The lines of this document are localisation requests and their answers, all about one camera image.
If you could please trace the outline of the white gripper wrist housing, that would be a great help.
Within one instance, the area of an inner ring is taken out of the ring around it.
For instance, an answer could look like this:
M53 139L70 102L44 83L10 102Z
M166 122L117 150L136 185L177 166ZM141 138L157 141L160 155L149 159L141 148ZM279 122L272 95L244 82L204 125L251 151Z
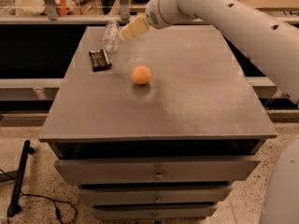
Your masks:
M123 26L118 33L121 41L143 35L150 29L163 29L187 20L187 15L178 7L176 0L149 0L146 16L138 15Z

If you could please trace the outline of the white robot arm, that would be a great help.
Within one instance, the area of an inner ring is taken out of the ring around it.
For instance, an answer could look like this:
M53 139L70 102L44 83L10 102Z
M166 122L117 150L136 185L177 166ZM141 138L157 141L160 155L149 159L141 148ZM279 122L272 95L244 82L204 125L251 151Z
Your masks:
M217 28L294 103L299 103L299 29L238 0L150 0L125 25L128 40L149 28L200 19ZM260 224L299 224L299 139L279 154L267 185Z

